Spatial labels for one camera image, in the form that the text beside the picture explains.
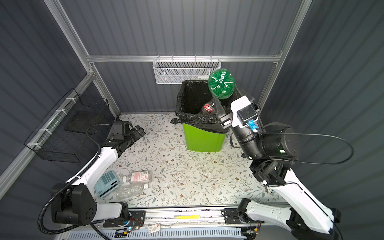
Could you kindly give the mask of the clear bottle pink label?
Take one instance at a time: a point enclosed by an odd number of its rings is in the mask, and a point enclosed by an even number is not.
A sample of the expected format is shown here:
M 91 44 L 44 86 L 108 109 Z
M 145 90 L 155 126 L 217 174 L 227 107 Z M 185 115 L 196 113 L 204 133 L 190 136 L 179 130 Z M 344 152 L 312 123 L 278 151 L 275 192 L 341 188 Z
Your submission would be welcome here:
M 133 172 L 130 175 L 123 176 L 123 183 L 125 184 L 147 184 L 152 180 L 152 171 L 145 170 Z

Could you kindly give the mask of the green bottle yellow cap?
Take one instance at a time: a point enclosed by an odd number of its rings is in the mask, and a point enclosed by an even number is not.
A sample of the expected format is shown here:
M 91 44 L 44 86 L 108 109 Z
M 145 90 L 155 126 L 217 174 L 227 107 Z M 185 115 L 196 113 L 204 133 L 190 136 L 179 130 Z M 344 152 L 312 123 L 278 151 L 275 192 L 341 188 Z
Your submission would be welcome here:
M 235 78 L 227 69 L 219 69 L 209 75 L 208 86 L 212 95 L 220 100 L 226 100 L 235 91 Z

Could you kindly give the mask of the clear bottle red label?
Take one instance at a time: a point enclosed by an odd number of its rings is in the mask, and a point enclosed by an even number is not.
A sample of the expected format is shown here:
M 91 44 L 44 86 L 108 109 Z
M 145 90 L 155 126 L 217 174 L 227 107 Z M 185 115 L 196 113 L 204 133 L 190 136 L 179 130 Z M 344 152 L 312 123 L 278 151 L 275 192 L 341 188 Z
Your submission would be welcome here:
M 215 101 L 211 99 L 206 104 L 204 104 L 200 113 L 203 115 L 214 115 L 216 113 Z

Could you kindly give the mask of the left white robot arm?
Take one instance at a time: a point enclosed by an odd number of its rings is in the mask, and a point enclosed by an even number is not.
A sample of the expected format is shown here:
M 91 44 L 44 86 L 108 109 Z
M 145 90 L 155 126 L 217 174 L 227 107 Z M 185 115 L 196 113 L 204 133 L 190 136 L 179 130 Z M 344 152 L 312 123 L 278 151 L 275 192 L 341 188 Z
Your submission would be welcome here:
M 97 203 L 94 199 L 97 182 L 122 153 L 145 136 L 145 130 L 128 121 L 116 121 L 104 143 L 97 145 L 97 153 L 72 178 L 52 189 L 49 207 L 54 223 L 86 226 L 101 220 L 127 222 L 127 204 Z

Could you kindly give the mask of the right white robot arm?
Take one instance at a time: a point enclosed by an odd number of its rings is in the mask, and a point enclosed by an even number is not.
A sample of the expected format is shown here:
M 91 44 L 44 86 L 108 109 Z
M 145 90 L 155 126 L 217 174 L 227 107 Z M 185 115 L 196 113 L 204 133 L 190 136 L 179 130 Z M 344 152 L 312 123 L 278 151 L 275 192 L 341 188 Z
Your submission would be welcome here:
M 243 198 L 236 217 L 244 224 L 274 224 L 298 240 L 341 240 L 337 227 L 341 213 L 322 204 L 296 176 L 292 165 L 299 163 L 298 133 L 289 125 L 271 123 L 262 128 L 256 124 L 257 115 L 243 118 L 231 114 L 224 126 L 230 126 L 244 156 L 252 163 L 250 170 L 267 190 L 277 192 L 288 207 L 277 208 Z

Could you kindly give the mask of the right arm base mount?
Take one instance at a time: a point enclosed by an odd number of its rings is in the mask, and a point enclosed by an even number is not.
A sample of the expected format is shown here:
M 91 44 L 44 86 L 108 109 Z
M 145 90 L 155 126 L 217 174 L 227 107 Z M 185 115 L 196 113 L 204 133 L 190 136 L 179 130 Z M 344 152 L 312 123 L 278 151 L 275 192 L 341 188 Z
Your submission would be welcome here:
M 238 210 L 237 208 L 224 208 L 221 211 L 221 214 L 227 225 L 249 224 L 251 221 L 246 214 L 246 211 L 243 209 Z

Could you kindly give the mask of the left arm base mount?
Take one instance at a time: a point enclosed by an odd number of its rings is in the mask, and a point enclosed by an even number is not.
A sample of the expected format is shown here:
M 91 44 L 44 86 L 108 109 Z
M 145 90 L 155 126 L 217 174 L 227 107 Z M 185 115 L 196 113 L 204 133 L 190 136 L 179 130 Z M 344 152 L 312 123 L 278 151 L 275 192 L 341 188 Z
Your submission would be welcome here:
M 116 219 L 108 219 L 103 223 L 104 228 L 117 228 L 117 227 L 143 227 L 146 211 L 128 211 L 128 213 L 122 213 L 120 217 Z

